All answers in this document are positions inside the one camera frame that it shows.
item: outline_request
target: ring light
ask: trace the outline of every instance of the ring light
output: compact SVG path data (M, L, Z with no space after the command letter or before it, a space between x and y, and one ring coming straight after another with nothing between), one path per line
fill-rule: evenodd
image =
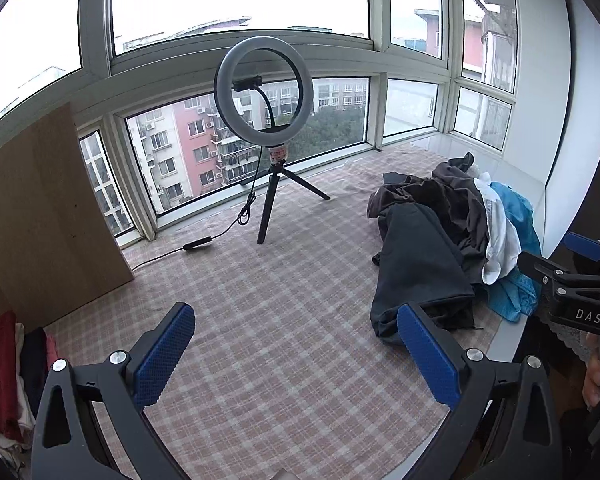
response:
M251 128L235 109L232 87L234 71L250 52L254 50L269 50L284 59L296 75L298 81L298 105L291 122L284 126L266 128L263 131ZM218 66L214 80L214 95L218 113L224 124L242 140L259 146L275 146L283 144L298 134L307 122L314 108L314 85L309 69L298 51L285 41L270 36L255 36L236 44Z

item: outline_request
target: tree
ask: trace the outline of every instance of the tree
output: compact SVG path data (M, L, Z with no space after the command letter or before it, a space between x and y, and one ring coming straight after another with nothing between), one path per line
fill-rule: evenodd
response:
M291 115L278 116L276 126L288 124ZM302 130L287 143L288 162L294 162L343 148L364 140L365 107L350 106L344 110L335 107L320 108L309 117ZM260 168L269 165L269 152L265 149L260 159Z

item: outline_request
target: screw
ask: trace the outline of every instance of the screw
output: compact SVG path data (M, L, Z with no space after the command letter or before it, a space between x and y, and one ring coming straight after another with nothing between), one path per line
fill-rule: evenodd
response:
M64 359L58 359L51 367L55 372L61 372L66 367L66 361Z
M112 364L115 364L115 365L120 364L125 359L126 359L126 354L122 350L113 352L113 354L111 354L109 356L109 362L111 362Z
M469 348L466 351L466 356L471 359L471 361L482 361L484 354L477 348Z
M539 368L542 366L542 362L535 355L530 355L526 358L526 364L532 368Z

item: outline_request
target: blue cloth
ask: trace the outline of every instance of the blue cloth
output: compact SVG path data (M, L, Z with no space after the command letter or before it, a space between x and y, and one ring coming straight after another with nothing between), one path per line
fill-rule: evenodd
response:
M505 215L518 232L523 251L540 254L540 241L534 229L534 213L529 200L499 182L491 188L498 194ZM520 319L520 313L530 316L538 306L540 285L522 274L518 267L487 287L489 308L509 321Z

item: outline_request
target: tripod leg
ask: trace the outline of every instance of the tripod leg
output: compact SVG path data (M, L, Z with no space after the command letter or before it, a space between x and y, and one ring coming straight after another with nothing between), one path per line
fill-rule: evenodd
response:
M293 171L289 171L287 168L281 168L280 173L288 176L291 180L300 184L300 186L307 188L309 191L313 191L316 195L322 197L325 200L330 200L331 197L326 193L321 192L317 187L309 184L304 178L297 176Z
M273 199L276 197L276 187L280 177L277 173L269 175L269 187L267 187L267 196L264 199L264 208L262 209L262 220L260 220L260 230L258 231L258 245L264 243L267 236L267 227L269 227L269 218L273 208Z
M266 170L260 170L258 173L256 173L253 176L250 176L249 178L244 178L240 181L240 185L241 186L248 186L251 182L253 182L254 180L258 180L261 176L265 176L266 174L271 173L271 168L268 168Z

